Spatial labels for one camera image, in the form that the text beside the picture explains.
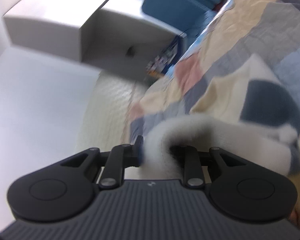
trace ribbed gray surface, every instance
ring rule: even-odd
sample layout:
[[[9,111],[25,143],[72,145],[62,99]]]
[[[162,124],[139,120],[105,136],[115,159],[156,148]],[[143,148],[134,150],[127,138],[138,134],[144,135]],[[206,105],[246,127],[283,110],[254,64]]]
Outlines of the ribbed gray surface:
[[[1,233],[6,240],[297,240],[300,231],[287,220],[250,225],[215,210],[201,191],[188,190],[178,180],[125,181],[102,191],[75,218],[55,224],[18,220]]]

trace fuzzy white fabric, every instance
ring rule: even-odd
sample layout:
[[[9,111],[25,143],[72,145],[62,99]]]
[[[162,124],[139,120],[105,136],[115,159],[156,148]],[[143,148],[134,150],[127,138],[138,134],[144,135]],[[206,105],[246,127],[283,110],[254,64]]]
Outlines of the fuzzy white fabric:
[[[289,125],[270,128],[248,123],[228,124],[205,114],[171,118],[157,125],[145,138],[144,163],[127,171],[126,179],[182,179],[169,153],[173,145],[191,145],[198,151],[221,147],[282,175],[290,168],[288,144],[297,138]]]

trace white logo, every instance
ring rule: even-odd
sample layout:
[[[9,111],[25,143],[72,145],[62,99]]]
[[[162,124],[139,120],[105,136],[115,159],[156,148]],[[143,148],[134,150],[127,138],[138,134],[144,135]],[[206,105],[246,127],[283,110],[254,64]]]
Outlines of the white logo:
[[[148,183],[148,186],[149,186],[149,187],[155,186],[155,182],[154,182],[154,181],[149,182],[149,183]]]

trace bed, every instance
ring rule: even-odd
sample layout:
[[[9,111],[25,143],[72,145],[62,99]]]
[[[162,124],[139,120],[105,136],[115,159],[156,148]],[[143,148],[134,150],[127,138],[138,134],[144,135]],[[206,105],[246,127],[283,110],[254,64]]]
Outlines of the bed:
[[[132,105],[130,141],[198,113],[261,127],[265,137],[275,130],[271,140],[289,153],[270,168],[286,161],[281,173],[297,188],[300,228],[300,0],[228,0],[173,77],[158,80]]]

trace plush blanket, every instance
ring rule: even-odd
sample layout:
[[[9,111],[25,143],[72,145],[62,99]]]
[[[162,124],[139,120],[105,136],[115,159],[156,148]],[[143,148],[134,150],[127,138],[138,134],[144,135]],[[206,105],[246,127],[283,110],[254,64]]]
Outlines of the plush blanket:
[[[300,0],[229,0],[176,64],[173,78],[159,80],[131,108],[130,140],[151,137],[154,149],[164,151],[182,138],[207,139],[207,118],[216,138],[206,146],[230,149],[294,182],[300,226]],[[172,138],[173,129],[189,129],[187,122],[197,134]],[[220,135],[223,129],[234,136]],[[156,137],[160,130],[164,141]],[[255,144],[245,134],[264,140]]]

